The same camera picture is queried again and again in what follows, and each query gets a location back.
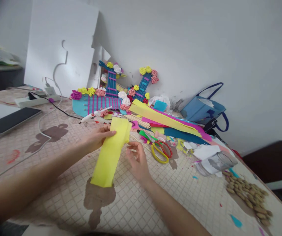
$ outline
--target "paper flower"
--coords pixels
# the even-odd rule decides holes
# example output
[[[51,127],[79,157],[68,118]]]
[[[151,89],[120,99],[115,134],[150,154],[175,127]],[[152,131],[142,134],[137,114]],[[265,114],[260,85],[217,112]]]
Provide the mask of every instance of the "paper flower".
[[[130,102],[132,102],[132,101],[133,101],[132,96],[128,95],[128,96],[127,96],[127,98],[130,100]]]
[[[152,70],[152,76],[157,76],[157,71],[156,70]]]
[[[152,72],[152,69],[149,66],[145,67],[145,70],[146,70],[147,73],[151,73]]]
[[[159,81],[159,79],[156,76],[152,76],[151,78],[152,78],[152,84],[156,84]]]
[[[99,97],[105,97],[106,96],[106,89],[103,87],[100,87],[99,89],[96,89],[95,94]]]
[[[72,90],[72,93],[71,93],[71,99],[74,99],[74,100],[80,100],[82,97],[82,94],[76,90]]]
[[[131,89],[129,90],[129,95],[132,96],[132,97],[134,97],[134,95],[135,95],[135,90],[131,88]]]
[[[81,94],[87,94],[87,88],[79,88],[78,91],[79,91]]]
[[[107,115],[107,114],[108,114],[108,110],[104,110],[104,111],[100,112],[100,117],[104,117],[104,116]]]
[[[145,73],[146,73],[146,69],[144,67],[141,67],[140,68],[140,74],[145,75]]]
[[[118,93],[118,97],[121,98],[121,99],[124,99],[124,98],[127,97],[127,94],[126,94],[124,91],[120,91],[120,92]]]
[[[115,71],[117,74],[120,74],[120,73],[121,73],[121,68],[116,64],[116,65],[114,65],[114,71]]]
[[[102,82],[107,83],[107,77],[107,74],[102,74],[100,79]]]
[[[121,105],[120,105],[120,109],[121,109],[121,110],[126,110],[126,109],[127,109],[127,106],[124,105],[124,104],[121,104]]]
[[[87,94],[90,97],[93,96],[95,94],[95,92],[96,92],[96,90],[93,87],[87,89]]]
[[[114,67],[114,64],[112,64],[111,62],[107,62],[107,66],[111,69]]]
[[[130,100],[126,97],[122,100],[122,104],[126,105],[127,107],[130,106]]]

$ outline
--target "bag handle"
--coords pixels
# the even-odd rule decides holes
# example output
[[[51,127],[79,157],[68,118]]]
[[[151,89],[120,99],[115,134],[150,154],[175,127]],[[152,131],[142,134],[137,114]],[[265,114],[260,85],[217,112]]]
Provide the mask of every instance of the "bag handle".
[[[227,116],[225,115],[224,112],[222,112],[222,115],[223,115],[224,120],[225,120],[225,122],[226,122],[226,128],[225,128],[225,130],[221,130],[220,127],[219,127],[217,124],[215,124],[215,127],[216,127],[219,131],[226,132],[226,131],[228,131],[229,122],[228,122],[228,118],[227,118]]]
[[[199,92],[196,96],[199,96],[200,93],[202,93],[203,91],[209,89],[209,88],[212,88],[212,87],[215,87],[215,86],[218,86],[218,85],[221,85],[220,87],[218,87],[207,99],[210,99],[214,94],[216,94],[216,92],[224,85],[222,82],[219,82],[219,83],[216,83],[216,84],[213,84],[209,87],[207,87],[206,89],[202,90],[201,92]]]

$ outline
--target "scissors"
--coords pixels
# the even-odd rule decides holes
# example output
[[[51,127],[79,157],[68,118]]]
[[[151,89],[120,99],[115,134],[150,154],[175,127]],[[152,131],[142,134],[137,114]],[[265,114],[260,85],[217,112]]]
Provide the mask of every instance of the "scissors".
[[[173,155],[173,152],[171,151],[169,145],[168,145],[167,143],[165,143],[164,141],[155,140],[155,139],[154,139],[151,135],[149,135],[146,131],[145,131],[145,134],[147,135],[147,137],[149,138],[149,140],[152,142],[151,148],[152,148],[152,154],[153,154],[153,157],[155,158],[155,160],[157,160],[157,161],[158,161],[159,163],[161,163],[161,164],[167,164],[167,163],[169,162],[169,158],[171,158],[172,155]],[[170,151],[170,155],[168,155],[168,154],[166,153],[165,149],[162,147],[161,144],[165,144],[165,145],[168,147],[168,149],[169,149],[169,151]],[[162,154],[163,157],[166,158],[166,161],[162,161],[161,159],[159,159],[159,158],[156,156],[156,154],[155,154],[155,152],[154,152],[154,148],[155,148],[160,154]]]

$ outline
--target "hand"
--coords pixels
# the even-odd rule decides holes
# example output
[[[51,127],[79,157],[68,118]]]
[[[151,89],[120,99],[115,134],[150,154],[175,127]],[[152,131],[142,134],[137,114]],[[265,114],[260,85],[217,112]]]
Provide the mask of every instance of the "hand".
[[[81,142],[81,147],[84,148],[85,155],[100,148],[107,137],[114,136],[116,131],[110,131],[110,125],[104,125],[92,131],[88,139]]]
[[[153,179],[148,171],[147,159],[140,142],[129,142],[126,150],[126,158],[131,164],[131,171],[134,177],[140,182],[141,186],[145,186]]]

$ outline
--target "blue bag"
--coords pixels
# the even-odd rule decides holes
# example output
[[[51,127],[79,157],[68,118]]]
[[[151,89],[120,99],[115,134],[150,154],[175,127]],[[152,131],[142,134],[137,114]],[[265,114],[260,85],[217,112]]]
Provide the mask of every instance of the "blue bag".
[[[220,85],[208,98],[204,98],[199,96],[200,93],[203,91]],[[221,130],[220,127],[216,124],[215,126],[222,132],[228,130],[229,122],[227,116],[225,115],[224,111],[226,108],[217,103],[216,101],[210,100],[210,98],[223,86],[222,82],[213,84],[206,89],[199,92],[181,111],[180,113],[185,117],[187,120],[200,123],[206,125],[209,121],[217,119],[221,114],[223,115],[226,121],[226,128],[225,130]],[[212,102],[213,107],[206,104],[207,100]]]

